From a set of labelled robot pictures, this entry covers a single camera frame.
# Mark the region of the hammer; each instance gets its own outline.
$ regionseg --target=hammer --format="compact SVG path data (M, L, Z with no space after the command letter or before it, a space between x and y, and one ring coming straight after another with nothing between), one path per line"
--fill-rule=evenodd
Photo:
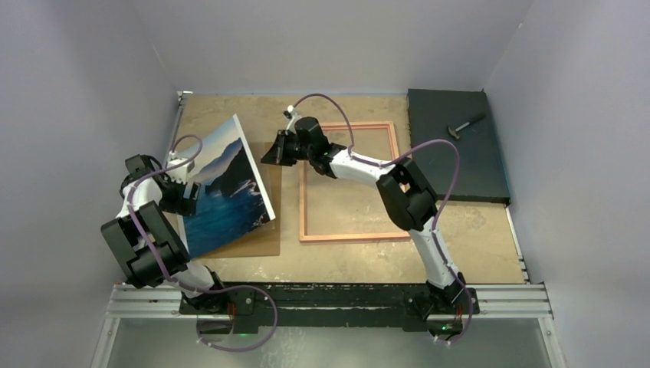
M447 125L447 131L449 132L450 136L453 136L455 140L460 140L461 136L458 135L458 132L461 130L465 129L466 127L469 127L473 123L478 123L479 121L483 120L485 118L485 113L478 113L475 117L472 117L470 120L468 120L467 123L464 123L463 125L459 126L456 129L451 128L451 126Z

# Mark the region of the black mat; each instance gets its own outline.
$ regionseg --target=black mat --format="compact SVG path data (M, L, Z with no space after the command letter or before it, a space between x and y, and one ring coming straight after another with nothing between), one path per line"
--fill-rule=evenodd
M409 90L407 96L411 146L442 138L452 141L461 154L461 171L451 200L509 204L510 191L486 94ZM460 131L459 141L449 135L447 125L458 127L481 112L487 117ZM454 153L449 147L434 145L414 153L413 159L442 198L454 172Z

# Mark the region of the glass panel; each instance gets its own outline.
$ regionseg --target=glass panel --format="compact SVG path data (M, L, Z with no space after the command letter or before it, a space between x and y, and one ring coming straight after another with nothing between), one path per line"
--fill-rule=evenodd
M227 336L222 343L243 347L260 337ZM247 353L217 351L196 340L194 320L122 320L109 367L550 368L537 320L474 320L449 349L434 345L427 333L396 328L279 327Z

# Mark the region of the canvas print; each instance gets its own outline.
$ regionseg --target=canvas print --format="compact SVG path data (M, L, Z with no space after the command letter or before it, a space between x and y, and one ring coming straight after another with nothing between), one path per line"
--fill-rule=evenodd
M182 152L190 156L197 146ZM203 140L189 182L201 184L196 214L181 217L189 255L199 257L275 219L237 115Z

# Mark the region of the cable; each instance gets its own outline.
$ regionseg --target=cable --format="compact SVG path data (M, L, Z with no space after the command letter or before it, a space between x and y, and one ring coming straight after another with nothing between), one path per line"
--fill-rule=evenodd
M343 111L341 106L339 106L339 104L336 103L336 101L334 101L331 97L329 97L327 95L324 95L324 94L308 94L308 95L303 96L302 98L300 98L298 101L296 101L296 103L294 104L294 107L297 107L298 104L300 104L301 102L303 102L304 100L306 100L307 98L310 98L310 97L322 97L322 98L328 100L329 102L331 102L338 109L338 111L341 113L341 115L343 116L343 119L345 120L345 122L347 124L348 131L350 132L350 142L352 144L350 144L350 146L347 147L347 152L348 152L348 154L350 155L350 157L352 159L354 159L356 161L359 161L360 163L365 163L365 164L376 166L376 167L379 167L379 168L394 165L394 164L398 163L399 161L402 161L408 155L414 153L415 151L421 150L422 148L425 148L427 146L431 146L431 145L434 145L434 144L445 144L446 146L449 146L454 150L454 153L456 155L455 167L454 167L454 175L451 178L451 183L449 184L449 189L447 190L447 194L445 194L445 197L443 198L442 203L440 204L440 207L438 207L438 212L435 214L435 216L433 218L433 222L431 224L431 234L432 234L432 237L433 237L433 242L435 243L435 248L438 250L438 253L440 254L440 258L442 259L443 263L445 265L447 265L449 263L449 261L448 261L447 257L445 257L445 253L442 251L442 247L440 246L440 244L438 242L438 237L435 235L435 229L436 229L436 226L438 225L438 220L440 219L440 214L442 214L442 210L445 209L445 206L447 205L447 202L449 201L449 196L451 195L451 192L454 190L454 187L456 187L456 181L458 180L458 172L460 171L460 168L461 168L461 155L458 152L458 149L456 148L456 146L454 146L454 144L449 142L448 140L429 140L429 141L426 141L424 143L420 143L419 145L409 149L408 151L403 153L400 157L398 157L398 158L396 158L396 159L394 159L392 161L388 161L387 163L376 163L374 161L369 161L367 159L362 159L362 158L356 157L356 156L354 156L354 154L352 152L352 148L354 147L354 134L352 132L352 124L350 124L350 120L347 118L347 115L345 114L345 112ZM465 283L458 277L458 275L454 272L454 270L451 269L451 267L449 267L448 265L446 267L447 267L447 270L454 276L455 281L458 282L459 285L461 285L461 288L462 288L465 296L468 299L468 305L469 305L467 323L463 325L463 330L458 335L455 335L454 336L455 338L453 340L445 341L446 344L452 344L452 343L455 343L458 340L460 340L465 335L465 332L467 332L467 329L469 328L469 325L471 324L471 316L474 313L474 304L472 303L471 293L469 292L469 289L467 288L467 285L465 285Z
M451 342L451 339L452 339L453 337L455 337L455 336L458 336L458 333L454 333L454 334L452 334L452 335L447 336L447 338L445 339L445 341L447 341L448 343L450 343L450 342Z
M158 161L158 159L156 157L149 156L149 155L146 155L146 157L149 157L150 160L152 160L156 165L158 165L158 169L163 168L163 165L160 164L160 161Z
M192 285L185 284L184 282L180 281L178 278L172 277L169 274L169 270L167 270L167 267L165 266L165 263L163 262L163 258L160 256L160 253L156 249L156 246L153 244L153 242L151 241L151 239L147 235L146 230L144 229L144 227L142 226L142 224L138 220L138 217L136 216L136 212L133 209L133 196L135 195L136 189L140 184L142 184L145 180L147 180L147 179L149 179L149 178L151 178L153 176L166 173L166 172L168 172L170 170L178 169L179 167L182 167L185 164L192 162L199 155L199 153L203 149L203 141L201 140L201 138L199 138L199 137L197 137L197 136L195 136L193 134L181 136L180 138L178 138L178 140L172 146L172 151L176 150L176 147L179 145L179 143L181 143L183 140L185 140L187 138L194 138L194 139L196 139L198 141L199 148L196 150L196 152L194 152L187 160L185 160L182 163L179 163L177 165L172 165L172 166L170 166L170 167L168 167L166 169L161 168L161 169L156 170L154 172L150 172L150 173L146 174L145 176L141 177L140 179L138 179L135 182L135 184L133 184L133 186L131 187L131 189L129 191L128 196L126 197L126 207L129 209L129 215L131 216L131 220L133 221L133 224L136 226L136 228L138 230L138 233L140 234L140 237L145 240L146 246L149 247L149 250L153 254L153 257L156 259L156 263L160 267L160 271L162 272L162 276L169 283L177 284L179 287L181 287L182 289L185 289L187 291L200 292L200 293L204 293L204 294L223 294L223 293L227 293L229 291L238 290L238 289L252 289L252 290L257 291L258 293L264 295L268 299L269 303L271 303L271 306L273 307L273 314L274 314L273 326L271 327L271 330L268 332L268 334L263 339L259 340L257 343L254 343L253 345L250 345L249 347L234 348L234 347L222 347L222 346L219 346L219 345L214 345L213 343L207 341L206 339L204 339L201 336L201 334L199 332L199 328L197 326L197 334L199 335L199 342L205 344L207 347L211 347L211 348L217 349L217 350L233 352L233 353L253 350L253 349L256 349L256 348L260 347L261 345L266 343L269 339L271 339L271 336L273 336L273 333L275 332L275 329L277 328L277 307L275 305L275 302L271 298L271 296L266 291L260 289L259 287L255 287L255 286L252 286L252 285L236 285L236 286L226 287L226 288L221 289L221 290L211 290L211 289L206 289L206 288L203 288L203 287L193 287Z

